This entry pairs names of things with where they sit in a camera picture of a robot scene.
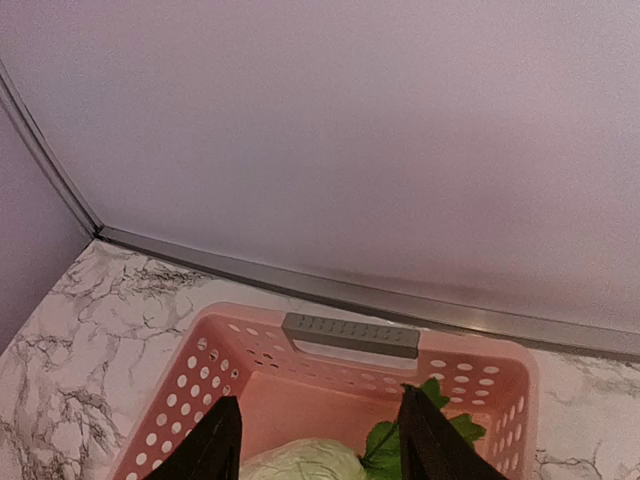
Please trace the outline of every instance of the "plastic bin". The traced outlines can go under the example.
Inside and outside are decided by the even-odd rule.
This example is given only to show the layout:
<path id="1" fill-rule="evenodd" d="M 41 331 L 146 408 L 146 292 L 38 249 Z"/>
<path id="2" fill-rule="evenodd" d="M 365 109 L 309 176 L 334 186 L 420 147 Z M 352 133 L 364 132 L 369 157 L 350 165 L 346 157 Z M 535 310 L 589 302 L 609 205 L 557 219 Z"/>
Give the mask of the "plastic bin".
<path id="1" fill-rule="evenodd" d="M 309 341 L 330 345 L 332 355 L 366 348 L 367 362 L 400 357 L 403 368 L 302 351 Z M 311 437 L 332 438 L 362 453 L 371 428 L 395 419 L 401 384 L 429 377 L 438 378 L 451 397 L 448 417 L 468 412 L 487 429 L 476 443 L 483 458 L 508 478 L 531 478 L 538 379 L 525 348 L 229 303 L 198 315 L 110 478 L 144 478 L 223 395 L 239 399 L 243 459 Z"/>

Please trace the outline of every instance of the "countertop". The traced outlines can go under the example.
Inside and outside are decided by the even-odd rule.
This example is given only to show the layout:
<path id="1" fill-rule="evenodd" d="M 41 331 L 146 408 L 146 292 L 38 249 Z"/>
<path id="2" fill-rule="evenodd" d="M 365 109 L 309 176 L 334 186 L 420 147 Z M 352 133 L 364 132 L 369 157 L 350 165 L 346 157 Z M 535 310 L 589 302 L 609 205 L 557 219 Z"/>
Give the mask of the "countertop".
<path id="1" fill-rule="evenodd" d="M 182 335 L 219 301 L 363 318 L 94 241 L 0 357 L 0 479 L 105 479 Z M 531 352 L 537 478 L 639 479 L 640 365 Z"/>

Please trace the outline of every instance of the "basket bottom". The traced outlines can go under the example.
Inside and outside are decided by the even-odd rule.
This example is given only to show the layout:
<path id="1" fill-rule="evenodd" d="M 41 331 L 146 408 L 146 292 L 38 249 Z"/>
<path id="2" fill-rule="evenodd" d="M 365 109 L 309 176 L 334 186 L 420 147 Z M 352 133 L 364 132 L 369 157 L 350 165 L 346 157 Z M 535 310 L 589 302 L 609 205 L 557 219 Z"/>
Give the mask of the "basket bottom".
<path id="1" fill-rule="evenodd" d="M 337 440 L 362 454 L 367 435 L 383 420 L 398 414 L 399 401 L 383 401 L 314 387 L 255 372 L 239 397 L 243 436 L 241 459 L 301 438 Z M 447 416 L 462 411 L 447 409 Z M 474 414 L 488 425 L 488 415 Z M 486 439 L 476 444 L 482 456 Z"/>

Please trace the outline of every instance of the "gray handle grip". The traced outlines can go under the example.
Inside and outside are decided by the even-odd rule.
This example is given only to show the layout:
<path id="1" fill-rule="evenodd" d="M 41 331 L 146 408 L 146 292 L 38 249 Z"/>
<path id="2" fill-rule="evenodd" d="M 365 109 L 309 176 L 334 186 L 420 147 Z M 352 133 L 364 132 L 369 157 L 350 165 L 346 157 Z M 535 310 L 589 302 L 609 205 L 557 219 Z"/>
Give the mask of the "gray handle grip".
<path id="1" fill-rule="evenodd" d="M 298 313 L 287 313 L 282 329 L 292 340 L 401 358 L 418 357 L 418 330 Z"/>

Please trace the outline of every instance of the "herb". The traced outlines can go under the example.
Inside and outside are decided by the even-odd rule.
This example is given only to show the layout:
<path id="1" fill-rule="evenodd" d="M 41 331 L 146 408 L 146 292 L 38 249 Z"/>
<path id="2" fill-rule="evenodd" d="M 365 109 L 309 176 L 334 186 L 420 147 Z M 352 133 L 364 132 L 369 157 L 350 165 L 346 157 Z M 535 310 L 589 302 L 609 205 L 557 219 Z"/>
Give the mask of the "herb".
<path id="1" fill-rule="evenodd" d="M 442 409 L 449 403 L 449 397 L 440 393 L 440 382 L 435 378 L 427 380 L 420 389 L 429 400 Z M 471 415 L 464 413 L 449 420 L 465 441 L 473 447 L 473 442 L 482 438 L 486 430 L 473 423 Z M 398 421 L 377 423 L 367 437 L 365 454 L 360 463 L 371 480 L 399 480 L 402 478 L 400 462 L 400 429 Z"/>

